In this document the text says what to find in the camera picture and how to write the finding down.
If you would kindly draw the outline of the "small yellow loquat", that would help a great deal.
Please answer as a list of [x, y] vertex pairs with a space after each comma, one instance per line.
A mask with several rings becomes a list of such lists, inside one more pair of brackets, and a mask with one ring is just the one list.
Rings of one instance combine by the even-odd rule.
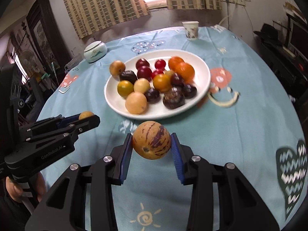
[[79, 120], [82, 120], [82, 119], [91, 117], [91, 116], [93, 116], [93, 115], [94, 115], [94, 113], [91, 112], [91, 111], [84, 111], [84, 112], [80, 113], [78, 119], [79, 119]]

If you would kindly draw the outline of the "green yellow tomato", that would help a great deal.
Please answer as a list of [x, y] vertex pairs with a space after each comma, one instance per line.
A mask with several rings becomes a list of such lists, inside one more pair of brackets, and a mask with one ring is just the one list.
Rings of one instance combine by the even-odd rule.
[[134, 92], [134, 86], [131, 82], [122, 80], [117, 85], [117, 92], [121, 97], [127, 98], [129, 94]]

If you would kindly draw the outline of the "striped pepino melon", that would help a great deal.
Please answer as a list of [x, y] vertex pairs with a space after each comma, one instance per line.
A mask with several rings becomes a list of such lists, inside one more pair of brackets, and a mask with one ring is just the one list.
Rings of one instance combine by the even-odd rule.
[[133, 148], [145, 159], [160, 159], [171, 148], [171, 135], [162, 124], [145, 121], [133, 133]]

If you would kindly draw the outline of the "pale yellow apricot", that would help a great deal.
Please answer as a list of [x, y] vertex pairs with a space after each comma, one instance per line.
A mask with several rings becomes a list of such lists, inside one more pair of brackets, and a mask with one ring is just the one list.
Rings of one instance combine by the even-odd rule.
[[134, 83], [134, 91], [144, 94], [151, 88], [150, 82], [145, 78], [140, 78]]

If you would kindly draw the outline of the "dark red plum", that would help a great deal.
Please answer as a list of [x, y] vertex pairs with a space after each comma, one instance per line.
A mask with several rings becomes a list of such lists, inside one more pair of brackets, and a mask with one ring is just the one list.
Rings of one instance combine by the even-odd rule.
[[136, 67], [137, 70], [141, 69], [141, 68], [144, 67], [144, 66], [146, 66], [146, 67], [149, 67], [149, 66], [150, 66], [149, 62], [148, 62], [146, 59], [144, 59], [144, 58], [139, 59], [139, 60], [136, 62], [136, 65], [135, 65], [135, 67]]

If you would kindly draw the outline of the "small red cherry tomato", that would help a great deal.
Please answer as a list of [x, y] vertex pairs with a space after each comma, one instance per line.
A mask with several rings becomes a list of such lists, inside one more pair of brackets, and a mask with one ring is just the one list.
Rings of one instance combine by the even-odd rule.
[[158, 59], [155, 62], [155, 68], [159, 70], [165, 70], [166, 61], [164, 59]]

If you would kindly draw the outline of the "large peach apricot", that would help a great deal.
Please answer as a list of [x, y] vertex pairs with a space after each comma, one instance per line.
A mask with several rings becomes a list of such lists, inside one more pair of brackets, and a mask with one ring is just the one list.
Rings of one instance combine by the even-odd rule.
[[174, 71], [172, 71], [172, 70], [165, 70], [164, 74], [171, 77], [174, 74]]

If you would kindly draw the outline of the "orange tangerine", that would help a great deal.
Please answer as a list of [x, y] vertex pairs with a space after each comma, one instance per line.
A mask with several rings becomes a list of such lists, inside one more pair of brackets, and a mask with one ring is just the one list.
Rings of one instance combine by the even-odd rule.
[[183, 63], [184, 60], [178, 56], [173, 56], [169, 59], [168, 61], [168, 66], [169, 69], [172, 71], [175, 71], [175, 68], [177, 67], [178, 64]]
[[192, 82], [195, 76], [195, 69], [193, 68], [192, 65], [189, 63], [179, 63], [176, 68], [175, 72], [182, 76], [185, 82]]

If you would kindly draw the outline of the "small olive yellow fruit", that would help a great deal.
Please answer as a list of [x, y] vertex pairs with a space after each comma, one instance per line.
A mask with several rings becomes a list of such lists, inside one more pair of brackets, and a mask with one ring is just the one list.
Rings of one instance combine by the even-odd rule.
[[113, 61], [109, 66], [109, 71], [112, 76], [118, 76], [120, 73], [125, 71], [125, 69], [126, 65], [120, 60]]

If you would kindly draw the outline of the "large red tomato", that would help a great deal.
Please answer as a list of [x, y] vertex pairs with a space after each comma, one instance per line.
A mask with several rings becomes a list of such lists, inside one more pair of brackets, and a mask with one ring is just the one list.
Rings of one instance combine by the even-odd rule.
[[137, 78], [141, 79], [141, 78], [145, 78], [148, 81], [152, 80], [152, 70], [150, 67], [148, 66], [142, 66], [138, 69], [137, 71]]

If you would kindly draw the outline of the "white ceramic lidded jar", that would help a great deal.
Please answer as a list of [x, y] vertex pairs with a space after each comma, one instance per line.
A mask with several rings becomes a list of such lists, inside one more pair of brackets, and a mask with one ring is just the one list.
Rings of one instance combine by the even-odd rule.
[[94, 63], [103, 58], [108, 52], [106, 44], [102, 41], [94, 41], [84, 49], [84, 58], [88, 63]]

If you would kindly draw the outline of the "white round plate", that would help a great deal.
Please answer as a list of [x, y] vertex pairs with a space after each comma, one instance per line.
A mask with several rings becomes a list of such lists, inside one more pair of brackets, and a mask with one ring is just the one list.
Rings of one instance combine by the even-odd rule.
[[208, 92], [210, 69], [199, 56], [179, 49], [143, 53], [112, 63], [104, 97], [118, 114], [141, 121], [172, 117], [195, 106]]

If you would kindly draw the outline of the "dark wooden cabinet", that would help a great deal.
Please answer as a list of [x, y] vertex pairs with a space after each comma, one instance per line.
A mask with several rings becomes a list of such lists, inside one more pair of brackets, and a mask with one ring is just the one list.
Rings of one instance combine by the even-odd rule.
[[54, 18], [49, 0], [36, 0], [26, 16], [30, 34], [44, 67], [58, 75], [65, 74], [65, 65], [71, 60]]

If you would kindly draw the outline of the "left striped curtain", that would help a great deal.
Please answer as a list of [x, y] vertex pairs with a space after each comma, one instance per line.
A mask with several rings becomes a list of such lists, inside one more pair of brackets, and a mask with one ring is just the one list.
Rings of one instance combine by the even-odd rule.
[[144, 0], [63, 0], [79, 39], [150, 14]]

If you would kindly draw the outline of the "wall power strip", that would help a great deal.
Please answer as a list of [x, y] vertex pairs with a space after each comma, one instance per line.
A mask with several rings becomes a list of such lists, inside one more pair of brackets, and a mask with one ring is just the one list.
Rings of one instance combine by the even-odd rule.
[[235, 5], [246, 6], [245, 0], [224, 0], [224, 1]]

